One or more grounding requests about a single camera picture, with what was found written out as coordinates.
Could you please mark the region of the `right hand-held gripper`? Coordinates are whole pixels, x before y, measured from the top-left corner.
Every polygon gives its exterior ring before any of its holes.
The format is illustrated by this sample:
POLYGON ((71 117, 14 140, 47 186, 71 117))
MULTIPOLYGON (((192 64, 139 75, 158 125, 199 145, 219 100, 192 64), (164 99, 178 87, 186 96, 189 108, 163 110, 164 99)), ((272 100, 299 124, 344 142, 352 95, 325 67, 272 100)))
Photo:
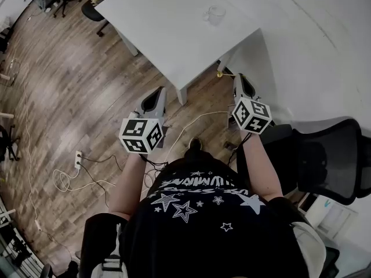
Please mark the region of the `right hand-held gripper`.
POLYGON ((272 122, 272 116, 268 105, 253 100, 255 95, 249 79, 241 73, 236 74, 233 86, 235 108, 231 114, 240 130, 261 134, 272 122))

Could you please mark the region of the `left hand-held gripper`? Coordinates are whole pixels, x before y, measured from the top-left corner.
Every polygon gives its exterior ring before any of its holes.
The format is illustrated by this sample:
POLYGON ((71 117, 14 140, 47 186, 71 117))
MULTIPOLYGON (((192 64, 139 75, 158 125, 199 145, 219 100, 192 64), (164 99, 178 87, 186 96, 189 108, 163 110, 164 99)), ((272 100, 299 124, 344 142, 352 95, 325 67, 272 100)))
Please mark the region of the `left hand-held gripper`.
POLYGON ((149 91, 140 101, 140 109, 123 119, 119 140, 128 153, 149 155, 155 148, 163 147, 166 95, 163 86, 149 91))

